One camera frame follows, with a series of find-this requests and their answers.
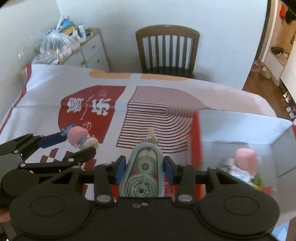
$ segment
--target toy figure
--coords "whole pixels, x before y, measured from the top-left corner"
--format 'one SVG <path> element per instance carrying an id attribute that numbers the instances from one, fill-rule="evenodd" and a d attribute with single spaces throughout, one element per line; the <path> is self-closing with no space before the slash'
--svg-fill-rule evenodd
<path id="1" fill-rule="evenodd" d="M 67 140 L 72 146 L 81 150 L 90 146 L 99 148 L 98 140 L 94 136 L 90 137 L 88 130 L 80 126 L 74 126 L 69 130 L 67 128 Z"/>
<path id="2" fill-rule="evenodd" d="M 256 152 L 248 148 L 240 148 L 236 151 L 235 165 L 255 176 L 258 171 Z"/>
<path id="3" fill-rule="evenodd" d="M 72 128 L 72 127 L 75 127 L 76 124 L 72 124 L 70 126 L 68 126 L 66 129 L 62 129 L 62 133 L 61 133 L 61 136 L 66 136 L 68 134 L 68 131 Z"/>

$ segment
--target striped pattern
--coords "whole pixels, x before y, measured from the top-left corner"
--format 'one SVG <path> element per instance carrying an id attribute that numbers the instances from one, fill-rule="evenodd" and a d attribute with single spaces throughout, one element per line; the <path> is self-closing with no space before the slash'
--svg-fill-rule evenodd
<path id="1" fill-rule="evenodd" d="M 117 147 L 134 148 L 147 136 L 147 128 L 153 127 L 164 154 L 185 151 L 193 113 L 205 108 L 181 90 L 138 86 L 128 103 Z"/>

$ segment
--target white kanji character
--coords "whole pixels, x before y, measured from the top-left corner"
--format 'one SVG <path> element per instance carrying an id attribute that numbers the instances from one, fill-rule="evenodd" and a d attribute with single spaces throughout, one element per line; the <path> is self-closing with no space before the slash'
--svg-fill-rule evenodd
<path id="1" fill-rule="evenodd" d="M 70 98 L 68 101 L 68 110 L 67 113 L 70 111 L 79 112 L 81 111 L 81 102 L 83 101 L 83 98 Z"/>
<path id="2" fill-rule="evenodd" d="M 91 112 L 95 112 L 97 115 L 108 115 L 107 110 L 109 110 L 110 105 L 108 104 L 108 102 L 111 99 L 99 99 L 99 102 L 96 104 L 96 100 L 93 100 L 93 109 L 91 110 Z"/>

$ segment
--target black circular pad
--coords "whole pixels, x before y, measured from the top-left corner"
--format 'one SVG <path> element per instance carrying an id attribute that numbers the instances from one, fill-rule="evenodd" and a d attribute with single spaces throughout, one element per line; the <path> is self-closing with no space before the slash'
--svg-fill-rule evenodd
<path id="1" fill-rule="evenodd" d="M 259 209 L 259 205 L 255 200 L 243 196 L 228 198 L 224 206 L 228 212 L 242 216 L 252 215 Z"/>
<path id="2" fill-rule="evenodd" d="M 254 237 L 276 224 L 279 207 L 273 198 L 251 186 L 220 185 L 200 201 L 198 213 L 221 233 Z"/>
<path id="3" fill-rule="evenodd" d="M 41 217 L 52 217 L 65 208 L 65 202 L 58 197 L 41 197 L 31 203 L 32 212 Z"/>
<path id="4" fill-rule="evenodd" d="M 34 188 L 14 199 L 9 207 L 17 229 L 45 238 L 76 231 L 89 212 L 88 200 L 63 184 Z"/>
<path id="5" fill-rule="evenodd" d="M 1 187 L 7 194 L 18 196 L 38 185 L 38 182 L 39 177 L 30 173 L 30 171 L 16 169 L 3 177 Z"/>

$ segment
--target wooden chair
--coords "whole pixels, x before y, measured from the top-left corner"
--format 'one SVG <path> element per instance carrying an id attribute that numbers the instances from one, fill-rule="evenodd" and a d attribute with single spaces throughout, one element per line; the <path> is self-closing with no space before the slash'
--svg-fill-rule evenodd
<path id="1" fill-rule="evenodd" d="M 165 36 L 170 36 L 170 44 L 169 44 L 169 61 L 166 61 L 166 43 Z M 177 36 L 177 47 L 176 47 L 176 66 L 173 67 L 173 35 Z M 152 58 L 152 43 L 151 37 L 155 36 L 155 55 L 156 55 L 156 66 L 153 67 L 153 58 Z M 159 38 L 158 36 L 162 36 L 162 58 L 163 58 L 163 66 L 159 64 Z M 146 67 L 146 58 L 144 52 L 144 42 L 143 38 L 148 37 L 148 49 L 149 49 L 149 61 L 151 68 L 147 69 Z M 179 61 L 180 58 L 180 37 L 184 37 L 184 44 L 182 50 L 182 60 Z M 140 54 L 140 61 L 142 65 L 143 73 L 151 73 L 151 74 L 165 74 L 165 75 L 173 75 L 194 79 L 193 69 L 195 65 L 195 59 L 197 54 L 197 47 L 199 41 L 200 34 L 199 32 L 182 26 L 177 25 L 155 25 L 149 26 L 146 28 L 142 28 L 136 32 L 136 39 L 138 43 L 138 49 Z M 185 68 L 186 65 L 186 54 L 187 54 L 187 39 L 191 38 L 191 49 L 190 49 L 190 58 L 188 69 Z"/>

